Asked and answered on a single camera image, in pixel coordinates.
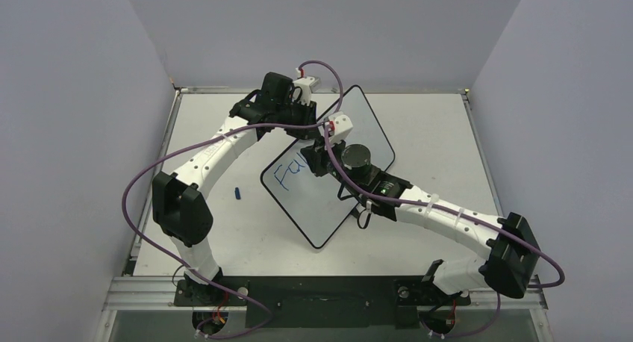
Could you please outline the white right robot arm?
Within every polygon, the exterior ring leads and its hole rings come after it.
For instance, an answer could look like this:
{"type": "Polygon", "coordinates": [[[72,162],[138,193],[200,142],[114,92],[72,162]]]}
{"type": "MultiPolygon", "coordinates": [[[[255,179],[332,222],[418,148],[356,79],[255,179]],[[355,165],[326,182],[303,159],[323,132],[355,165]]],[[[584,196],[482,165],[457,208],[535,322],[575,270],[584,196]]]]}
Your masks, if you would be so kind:
{"type": "Polygon", "coordinates": [[[428,301],[479,287],[513,299],[524,297],[539,258],[524,216],[498,217],[451,204],[373,165],[369,149],[361,144],[341,142],[331,151],[333,157],[322,138],[300,150],[315,176],[331,175],[368,215],[419,226],[473,252],[463,260],[433,262],[421,282],[428,301]]]}

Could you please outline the aluminium front frame rail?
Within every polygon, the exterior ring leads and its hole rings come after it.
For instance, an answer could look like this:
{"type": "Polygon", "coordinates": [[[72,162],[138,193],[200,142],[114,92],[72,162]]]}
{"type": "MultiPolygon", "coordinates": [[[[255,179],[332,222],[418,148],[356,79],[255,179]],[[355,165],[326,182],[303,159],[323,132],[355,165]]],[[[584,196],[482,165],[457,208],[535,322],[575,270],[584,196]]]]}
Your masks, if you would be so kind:
{"type": "MultiPolygon", "coordinates": [[[[175,305],[176,287],[166,276],[116,277],[110,283],[103,311],[209,311],[209,307],[175,305]]],[[[546,309],[545,296],[528,290],[522,299],[503,296],[501,308],[508,310],[546,309]]]]}

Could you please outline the black-framed whiteboard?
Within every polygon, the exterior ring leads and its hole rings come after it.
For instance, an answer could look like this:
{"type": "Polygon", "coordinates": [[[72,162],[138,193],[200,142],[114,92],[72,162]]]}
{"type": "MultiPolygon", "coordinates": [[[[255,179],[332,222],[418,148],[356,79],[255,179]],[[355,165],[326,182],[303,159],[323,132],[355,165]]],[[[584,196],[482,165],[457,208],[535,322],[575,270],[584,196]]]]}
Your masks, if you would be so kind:
{"type": "MultiPolygon", "coordinates": [[[[343,94],[341,111],[352,119],[353,130],[347,143],[359,143],[371,151],[371,163],[383,170],[395,161],[395,151],[369,100],[358,85],[343,94]]],[[[294,140],[264,168],[261,184],[282,211],[315,249],[326,245],[357,201],[340,201],[340,183],[331,175],[316,177],[309,169],[301,149],[311,140],[294,140]]]]}

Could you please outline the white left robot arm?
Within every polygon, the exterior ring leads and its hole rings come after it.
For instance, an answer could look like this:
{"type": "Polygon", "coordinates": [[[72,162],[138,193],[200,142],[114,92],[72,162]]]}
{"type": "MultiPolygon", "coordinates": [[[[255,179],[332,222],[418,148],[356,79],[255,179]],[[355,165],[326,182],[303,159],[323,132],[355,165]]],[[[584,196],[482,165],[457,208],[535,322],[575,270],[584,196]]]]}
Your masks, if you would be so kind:
{"type": "Polygon", "coordinates": [[[291,137],[315,138],[319,133],[315,128],[317,104],[311,95],[319,83],[313,76],[292,79],[267,73],[260,89],[233,105],[214,135],[218,142],[201,148],[170,174],[159,172],[153,178],[153,220],[189,266],[184,274],[184,291],[203,304],[212,305],[224,294],[222,269],[208,241],[213,215],[206,199],[211,188],[275,123],[284,125],[291,137]]]}

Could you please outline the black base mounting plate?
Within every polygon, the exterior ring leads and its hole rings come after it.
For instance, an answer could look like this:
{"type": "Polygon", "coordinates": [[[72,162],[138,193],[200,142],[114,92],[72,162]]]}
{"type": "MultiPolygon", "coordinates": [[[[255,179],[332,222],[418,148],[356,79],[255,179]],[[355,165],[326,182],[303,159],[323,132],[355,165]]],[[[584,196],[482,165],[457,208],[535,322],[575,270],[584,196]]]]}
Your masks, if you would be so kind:
{"type": "Polygon", "coordinates": [[[204,330],[216,332],[221,320],[231,322],[238,313],[246,328],[416,329],[423,317],[439,319],[453,305],[471,303],[466,293],[447,295],[422,276],[226,276],[220,283],[250,300],[183,278],[173,304],[192,308],[194,324],[213,318],[204,330]]]}

